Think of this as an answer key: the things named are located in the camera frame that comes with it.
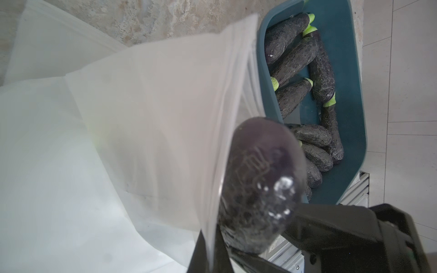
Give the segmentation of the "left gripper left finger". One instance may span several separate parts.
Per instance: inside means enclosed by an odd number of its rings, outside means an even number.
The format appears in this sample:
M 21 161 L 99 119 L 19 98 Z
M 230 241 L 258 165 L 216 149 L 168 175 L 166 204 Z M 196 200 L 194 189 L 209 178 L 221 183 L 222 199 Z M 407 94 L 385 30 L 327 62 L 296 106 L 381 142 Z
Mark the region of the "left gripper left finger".
M 187 273 L 209 273 L 206 241 L 200 231 Z

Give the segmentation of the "teal plastic bin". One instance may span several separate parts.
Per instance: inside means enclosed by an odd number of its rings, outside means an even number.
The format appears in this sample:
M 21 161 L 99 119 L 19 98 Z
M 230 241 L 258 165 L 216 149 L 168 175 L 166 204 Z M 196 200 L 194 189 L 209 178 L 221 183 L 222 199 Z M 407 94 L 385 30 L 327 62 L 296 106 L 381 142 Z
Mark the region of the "teal plastic bin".
M 315 14 L 313 26 L 321 33 L 335 76 L 335 110 L 345 154 L 342 162 L 323 175 L 323 183 L 313 190 L 311 199 L 313 204 L 334 205 L 340 203 L 359 173 L 367 146 L 360 67 L 350 1 L 285 1 L 265 15 L 257 39 L 262 102 L 267 117 L 283 121 L 264 56 L 264 38 L 269 27 L 300 12 Z

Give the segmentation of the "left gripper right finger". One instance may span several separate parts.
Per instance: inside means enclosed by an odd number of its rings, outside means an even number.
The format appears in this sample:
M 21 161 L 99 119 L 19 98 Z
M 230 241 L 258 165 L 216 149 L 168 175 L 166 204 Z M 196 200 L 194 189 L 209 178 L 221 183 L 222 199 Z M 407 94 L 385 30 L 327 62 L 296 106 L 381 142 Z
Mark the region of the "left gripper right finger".
M 213 272 L 234 273 L 231 261 L 240 266 L 245 273 L 289 273 L 282 267 L 276 266 L 259 256 L 227 247 L 220 227 L 217 225 Z

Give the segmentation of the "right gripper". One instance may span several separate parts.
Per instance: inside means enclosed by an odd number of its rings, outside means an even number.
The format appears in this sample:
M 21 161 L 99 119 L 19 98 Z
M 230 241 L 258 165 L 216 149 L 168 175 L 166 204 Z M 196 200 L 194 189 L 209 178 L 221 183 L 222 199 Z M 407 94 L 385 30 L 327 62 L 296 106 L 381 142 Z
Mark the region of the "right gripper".
M 289 234 L 294 218 L 283 235 Z M 389 204 L 366 208 L 351 221 L 351 229 L 334 240 L 344 246 L 305 250 L 307 273 L 429 273 L 431 267 L 414 221 Z

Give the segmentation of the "dark purple eggplant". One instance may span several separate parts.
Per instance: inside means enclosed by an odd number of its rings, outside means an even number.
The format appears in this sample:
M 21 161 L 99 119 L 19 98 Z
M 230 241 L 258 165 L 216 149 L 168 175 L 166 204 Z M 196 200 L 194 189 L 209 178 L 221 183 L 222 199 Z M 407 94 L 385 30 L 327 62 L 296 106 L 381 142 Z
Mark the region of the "dark purple eggplant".
M 265 117 L 234 131 L 218 225 L 225 243 L 261 254 L 291 223 L 307 187 L 306 158 L 283 124 Z

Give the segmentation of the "clear zip-top bag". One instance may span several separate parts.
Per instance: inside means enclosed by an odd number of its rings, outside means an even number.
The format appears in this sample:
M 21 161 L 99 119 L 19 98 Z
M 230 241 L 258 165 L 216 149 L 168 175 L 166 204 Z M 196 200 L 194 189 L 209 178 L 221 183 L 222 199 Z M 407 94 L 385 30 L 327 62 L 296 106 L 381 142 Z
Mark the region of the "clear zip-top bag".
M 28 1 L 1 87 L 1 271 L 213 268 L 231 138 L 265 114 L 258 15 L 126 47 Z

